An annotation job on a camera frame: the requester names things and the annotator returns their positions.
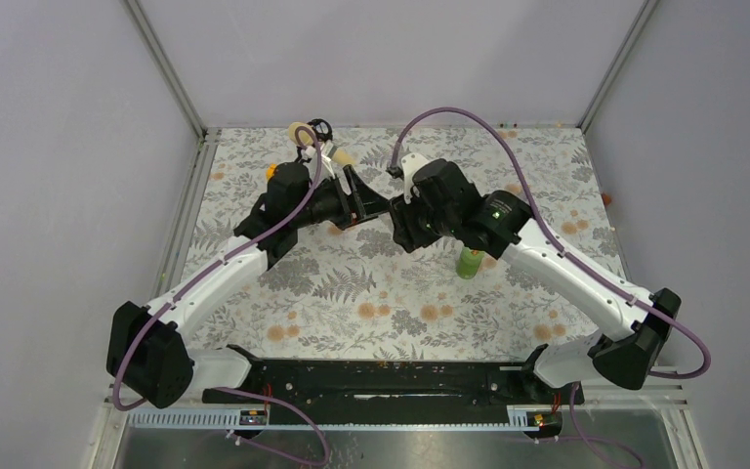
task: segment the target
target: orange object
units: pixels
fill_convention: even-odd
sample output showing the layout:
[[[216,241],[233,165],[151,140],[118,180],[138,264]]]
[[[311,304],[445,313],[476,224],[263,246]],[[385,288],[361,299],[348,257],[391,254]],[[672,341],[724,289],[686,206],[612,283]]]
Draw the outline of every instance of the orange object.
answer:
[[[272,176],[274,176],[274,171],[277,170],[276,164],[270,164],[269,169],[266,170],[266,181],[271,179]]]

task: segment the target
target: wall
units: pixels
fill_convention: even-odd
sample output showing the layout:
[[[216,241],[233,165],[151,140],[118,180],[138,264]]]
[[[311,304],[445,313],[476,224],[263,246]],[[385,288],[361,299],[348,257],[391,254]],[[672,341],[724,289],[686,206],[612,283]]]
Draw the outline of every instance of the wall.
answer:
[[[142,4],[209,126],[400,125],[439,106],[573,125],[643,0]]]
[[[714,354],[687,383],[711,467],[750,467],[750,2],[661,2],[588,137],[631,274]]]
[[[194,144],[121,3],[0,1],[0,467],[78,466]]]

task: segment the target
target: floral tablecloth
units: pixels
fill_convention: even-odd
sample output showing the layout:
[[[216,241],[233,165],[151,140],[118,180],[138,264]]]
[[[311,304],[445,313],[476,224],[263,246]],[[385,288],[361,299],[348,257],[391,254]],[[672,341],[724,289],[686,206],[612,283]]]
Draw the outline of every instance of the floral tablecloth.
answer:
[[[398,129],[335,130],[360,177],[392,196],[385,172]],[[503,136],[521,161],[545,219],[568,241],[622,274],[585,142],[577,129],[518,129]],[[459,164],[480,192],[521,194],[498,144],[474,128],[418,128],[404,152]],[[214,254],[265,189],[270,163],[291,160],[285,129],[224,129],[188,253],[184,278]],[[238,344],[258,356],[385,360],[524,359],[594,325],[527,273],[486,256],[470,280],[456,276],[461,244],[442,239],[405,254],[378,221],[341,232],[300,231],[297,246],[258,282],[229,298],[190,348]]]

